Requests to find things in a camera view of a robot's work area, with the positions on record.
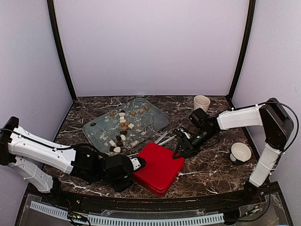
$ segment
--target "paper cup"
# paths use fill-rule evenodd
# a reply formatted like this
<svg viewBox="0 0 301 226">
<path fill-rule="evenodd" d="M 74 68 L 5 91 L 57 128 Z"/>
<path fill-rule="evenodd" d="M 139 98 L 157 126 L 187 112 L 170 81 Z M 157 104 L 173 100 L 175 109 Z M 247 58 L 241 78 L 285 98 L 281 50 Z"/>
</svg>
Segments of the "paper cup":
<svg viewBox="0 0 301 226">
<path fill-rule="evenodd" d="M 252 156 L 250 148 L 243 143 L 235 143 L 231 147 L 230 159 L 237 165 L 245 164 Z"/>
<path fill-rule="evenodd" d="M 206 96 L 195 96 L 193 99 L 193 110 L 202 108 L 206 112 L 210 105 L 210 99 Z"/>
</svg>

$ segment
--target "purple wall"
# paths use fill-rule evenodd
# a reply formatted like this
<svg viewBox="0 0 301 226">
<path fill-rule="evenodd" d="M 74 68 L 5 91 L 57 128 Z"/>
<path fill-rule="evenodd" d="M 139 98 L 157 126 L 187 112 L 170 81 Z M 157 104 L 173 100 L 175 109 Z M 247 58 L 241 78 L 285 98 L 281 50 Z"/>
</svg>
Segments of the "purple wall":
<svg viewBox="0 0 301 226">
<path fill-rule="evenodd" d="M 235 106 L 276 97 L 291 106 L 301 119 L 301 2 L 261 0 L 256 3 L 254 22 Z M 262 150 L 262 128 L 249 128 Z M 272 180 L 278 180 L 292 215 L 300 225 L 301 152 L 300 136 L 280 161 Z"/>
<path fill-rule="evenodd" d="M 52 140 L 72 100 L 57 56 L 47 1 L 0 1 L 0 128 L 12 116 Z M 13 226 L 27 183 L 0 166 L 0 225 Z"/>
<path fill-rule="evenodd" d="M 56 1 L 78 96 L 226 95 L 247 0 Z"/>
</svg>

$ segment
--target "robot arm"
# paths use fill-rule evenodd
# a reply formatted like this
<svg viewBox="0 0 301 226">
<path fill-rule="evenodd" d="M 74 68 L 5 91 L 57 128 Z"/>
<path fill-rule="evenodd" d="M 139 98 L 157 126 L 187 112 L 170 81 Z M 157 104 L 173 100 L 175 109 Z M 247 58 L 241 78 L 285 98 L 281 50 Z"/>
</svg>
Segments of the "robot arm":
<svg viewBox="0 0 301 226">
<path fill-rule="evenodd" d="M 0 133 L 0 164 L 16 169 L 42 193 L 58 192 L 59 181 L 45 174 L 30 159 L 90 183 L 107 180 L 117 192 L 130 187 L 133 172 L 146 164 L 139 157 L 108 156 L 91 145 L 56 144 L 29 133 L 18 123 L 18 118 L 11 117 Z"/>
<path fill-rule="evenodd" d="M 270 172 L 274 169 L 284 147 L 293 131 L 293 121 L 275 98 L 267 104 L 255 105 L 240 110 L 224 111 L 218 116 L 209 117 L 201 108 L 195 110 L 189 119 L 200 128 L 197 134 L 187 138 L 179 130 L 180 141 L 174 153 L 174 158 L 192 157 L 200 152 L 200 147 L 220 130 L 263 126 L 266 135 L 266 144 L 261 157 L 245 184 L 246 198 L 249 199 L 257 192 Z"/>
</svg>

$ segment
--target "glass tray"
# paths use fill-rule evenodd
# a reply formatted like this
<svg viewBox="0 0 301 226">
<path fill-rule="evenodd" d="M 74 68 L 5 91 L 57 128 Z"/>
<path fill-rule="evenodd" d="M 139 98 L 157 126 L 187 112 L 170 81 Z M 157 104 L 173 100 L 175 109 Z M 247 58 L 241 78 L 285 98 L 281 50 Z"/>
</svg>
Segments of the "glass tray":
<svg viewBox="0 0 301 226">
<path fill-rule="evenodd" d="M 149 107 L 148 111 L 145 110 L 145 105 Z M 144 113 L 139 113 L 139 109 L 143 109 Z M 147 100 L 143 98 L 132 100 L 114 109 L 113 117 L 110 115 L 112 112 L 110 111 L 84 125 L 83 132 L 89 142 L 103 153 L 112 153 L 110 152 L 110 140 L 117 143 L 116 135 L 120 135 L 122 131 L 119 122 L 121 110 L 126 112 L 126 121 L 135 125 L 133 129 L 127 130 L 127 140 L 122 141 L 127 150 L 135 147 L 170 123 L 170 118 Z"/>
</svg>

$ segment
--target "red container lid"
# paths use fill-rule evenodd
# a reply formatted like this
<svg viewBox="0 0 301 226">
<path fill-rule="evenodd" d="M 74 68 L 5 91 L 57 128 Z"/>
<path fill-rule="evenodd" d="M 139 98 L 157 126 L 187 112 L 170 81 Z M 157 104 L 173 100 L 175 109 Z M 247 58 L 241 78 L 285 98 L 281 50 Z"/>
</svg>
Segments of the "red container lid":
<svg viewBox="0 0 301 226">
<path fill-rule="evenodd" d="M 184 158 L 173 159 L 174 152 L 155 143 L 149 143 L 138 154 L 144 158 L 146 166 L 134 173 L 133 180 L 153 192 L 163 196 L 184 166 Z"/>
</svg>

